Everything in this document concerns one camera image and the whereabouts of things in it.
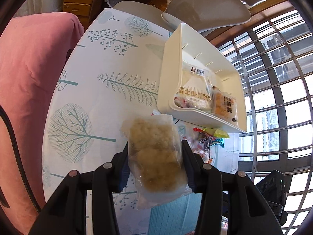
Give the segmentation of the red snack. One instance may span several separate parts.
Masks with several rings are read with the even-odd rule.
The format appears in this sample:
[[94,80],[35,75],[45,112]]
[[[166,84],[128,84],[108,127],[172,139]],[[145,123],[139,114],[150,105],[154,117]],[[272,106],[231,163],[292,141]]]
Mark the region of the red snack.
[[199,154],[202,157],[204,163],[208,164],[213,163],[213,158],[211,156],[212,141],[213,136],[197,127],[192,129],[192,134],[188,139],[188,143],[192,151],[196,154]]

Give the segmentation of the blue popcorn snack pack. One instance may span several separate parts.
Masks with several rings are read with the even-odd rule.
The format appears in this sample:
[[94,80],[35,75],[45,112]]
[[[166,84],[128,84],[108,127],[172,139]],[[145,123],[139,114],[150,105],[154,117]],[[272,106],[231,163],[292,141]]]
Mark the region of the blue popcorn snack pack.
[[215,138],[212,140],[211,146],[220,146],[224,148],[224,138]]

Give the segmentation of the small pale cracker bag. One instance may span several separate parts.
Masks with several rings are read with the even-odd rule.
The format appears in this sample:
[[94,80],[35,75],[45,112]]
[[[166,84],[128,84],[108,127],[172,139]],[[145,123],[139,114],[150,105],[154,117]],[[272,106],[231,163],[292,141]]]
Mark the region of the small pale cracker bag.
[[137,210],[170,203],[192,192],[178,127],[171,115],[137,116],[124,121],[121,130],[128,139]]

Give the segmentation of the green candy pack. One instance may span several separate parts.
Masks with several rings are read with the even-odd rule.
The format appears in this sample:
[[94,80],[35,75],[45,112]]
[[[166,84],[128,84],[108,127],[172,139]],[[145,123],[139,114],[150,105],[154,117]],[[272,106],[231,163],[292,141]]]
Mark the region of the green candy pack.
[[204,131],[214,138],[229,138],[229,134],[217,128],[205,128]]

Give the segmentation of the orange puff snack bag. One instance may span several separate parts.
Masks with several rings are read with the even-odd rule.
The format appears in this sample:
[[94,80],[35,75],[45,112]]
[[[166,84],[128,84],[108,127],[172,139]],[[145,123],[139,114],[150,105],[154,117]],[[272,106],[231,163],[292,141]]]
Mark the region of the orange puff snack bag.
[[212,87],[212,115],[237,125],[237,100],[226,92],[220,91],[217,87]]

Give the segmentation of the white plastic storage bin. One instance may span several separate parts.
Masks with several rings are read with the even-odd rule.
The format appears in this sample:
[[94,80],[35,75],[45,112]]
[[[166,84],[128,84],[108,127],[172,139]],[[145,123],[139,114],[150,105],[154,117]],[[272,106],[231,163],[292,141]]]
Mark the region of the white plastic storage bin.
[[165,43],[157,108],[162,114],[206,128],[228,133],[247,130],[238,71],[186,23]]

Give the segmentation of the teal striped placemat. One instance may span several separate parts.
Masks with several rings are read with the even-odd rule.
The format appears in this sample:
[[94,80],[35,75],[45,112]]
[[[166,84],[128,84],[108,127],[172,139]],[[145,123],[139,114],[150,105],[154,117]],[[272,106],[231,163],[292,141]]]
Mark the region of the teal striped placemat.
[[151,209],[148,234],[188,234],[196,228],[201,194],[181,196]]

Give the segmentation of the tree pattern tablecloth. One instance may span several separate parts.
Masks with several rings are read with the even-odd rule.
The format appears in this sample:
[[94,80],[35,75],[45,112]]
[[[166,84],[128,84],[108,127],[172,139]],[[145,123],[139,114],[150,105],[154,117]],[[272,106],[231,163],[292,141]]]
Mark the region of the tree pattern tablecloth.
[[[121,152],[121,127],[134,116],[156,115],[165,42],[173,31],[104,9],[67,61],[50,103],[42,146],[42,181],[48,201],[70,170],[93,171]],[[213,165],[235,173],[239,135],[211,148]],[[136,210],[135,179],[113,194],[121,234],[148,234],[151,209]]]

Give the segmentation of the metal window grille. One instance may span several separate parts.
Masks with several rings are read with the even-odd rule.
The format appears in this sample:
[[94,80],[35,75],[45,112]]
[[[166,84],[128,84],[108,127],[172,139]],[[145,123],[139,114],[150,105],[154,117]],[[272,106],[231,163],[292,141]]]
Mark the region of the metal window grille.
[[255,183],[285,176],[284,234],[295,234],[312,207],[312,33],[298,11],[270,17],[218,45],[237,69],[247,130],[239,169]]

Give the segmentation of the pink bed blanket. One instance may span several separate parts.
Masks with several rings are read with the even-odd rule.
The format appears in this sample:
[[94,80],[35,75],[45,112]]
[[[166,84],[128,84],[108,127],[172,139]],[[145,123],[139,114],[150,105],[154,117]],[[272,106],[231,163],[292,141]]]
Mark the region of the pink bed blanket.
[[[59,76],[84,34],[71,13],[13,18],[1,35],[1,106],[12,124],[21,162],[40,206],[42,141]],[[1,210],[10,227],[27,234],[38,213],[19,172],[7,128],[1,124]]]

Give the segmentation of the grey office chair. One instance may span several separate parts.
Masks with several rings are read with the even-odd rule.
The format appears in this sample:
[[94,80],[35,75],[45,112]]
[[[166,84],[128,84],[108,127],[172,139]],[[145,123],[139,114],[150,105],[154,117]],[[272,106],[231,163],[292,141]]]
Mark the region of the grey office chair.
[[149,21],[175,31],[184,22],[206,36],[217,28],[248,22],[251,19],[248,7],[263,1],[265,0],[167,0],[165,11],[139,2],[122,1],[114,9],[133,15],[128,20],[130,26],[138,22],[142,29]]

